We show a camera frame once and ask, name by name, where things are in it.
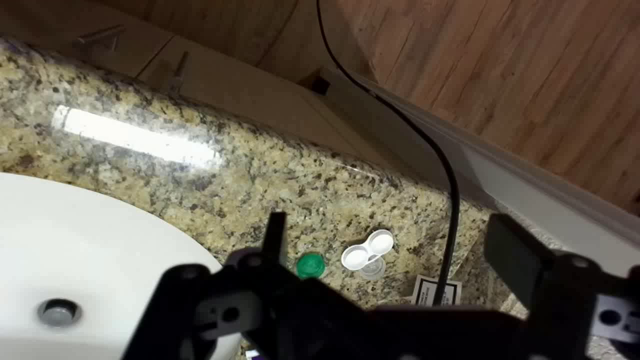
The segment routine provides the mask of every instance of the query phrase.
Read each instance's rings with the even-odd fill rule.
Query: black device
[[[285,214],[272,214],[261,250],[224,267],[171,267],[125,360],[207,360],[217,338],[242,333],[271,360],[573,360],[592,333],[626,358],[640,349],[640,267],[618,278],[580,253],[552,251],[507,214],[489,222],[485,255],[530,310],[360,310],[320,279],[280,263]]]

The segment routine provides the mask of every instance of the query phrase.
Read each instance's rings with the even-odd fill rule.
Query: speckled granite
[[[210,149],[214,162],[197,167],[74,134],[61,126],[61,112],[69,110],[104,116],[90,124],[111,117],[146,134],[187,137]],[[416,273],[434,275],[449,224],[447,194],[424,183],[11,39],[0,39],[0,170],[130,202],[184,229],[220,260],[234,247],[261,243],[269,212],[287,210],[289,257],[309,250],[327,253],[324,279],[363,306],[400,301],[412,292]],[[476,272],[485,273],[480,260],[468,253],[482,240],[489,214],[474,203],[463,206],[453,273],[460,263],[476,263],[459,273],[470,284]],[[387,275],[367,281],[342,269],[346,243],[381,226],[398,236],[387,255]]]

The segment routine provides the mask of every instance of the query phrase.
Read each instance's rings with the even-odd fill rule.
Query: wood grain
[[[300,81],[315,0],[101,0]],[[323,0],[340,59],[640,214],[640,0]]]

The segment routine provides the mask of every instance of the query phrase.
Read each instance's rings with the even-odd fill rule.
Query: white curved surface
[[[167,267],[220,269],[175,226],[83,188],[0,173],[0,214],[0,358],[121,358]],[[48,298],[79,301],[80,322],[41,324]],[[234,358],[239,339],[222,338],[214,358]]]

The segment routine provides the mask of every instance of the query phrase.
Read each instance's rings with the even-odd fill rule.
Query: green cap
[[[320,278],[324,273],[327,262],[318,251],[304,251],[297,262],[299,278]]]

